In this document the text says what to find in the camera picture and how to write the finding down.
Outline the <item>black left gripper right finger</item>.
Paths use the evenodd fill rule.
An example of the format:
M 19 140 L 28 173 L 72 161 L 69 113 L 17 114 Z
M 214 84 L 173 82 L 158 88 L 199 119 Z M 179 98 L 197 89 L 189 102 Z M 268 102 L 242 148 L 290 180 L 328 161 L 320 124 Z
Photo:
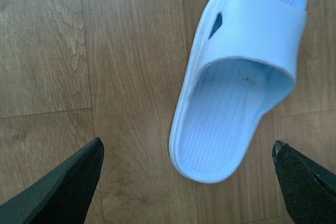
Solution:
M 272 159 L 294 223 L 335 223 L 335 174 L 276 140 Z

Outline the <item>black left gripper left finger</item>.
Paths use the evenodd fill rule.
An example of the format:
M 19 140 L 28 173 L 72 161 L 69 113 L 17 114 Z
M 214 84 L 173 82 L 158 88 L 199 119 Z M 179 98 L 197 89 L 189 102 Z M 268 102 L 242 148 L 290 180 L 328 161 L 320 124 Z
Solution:
M 1 223 L 84 223 L 104 159 L 95 138 L 1 205 Z

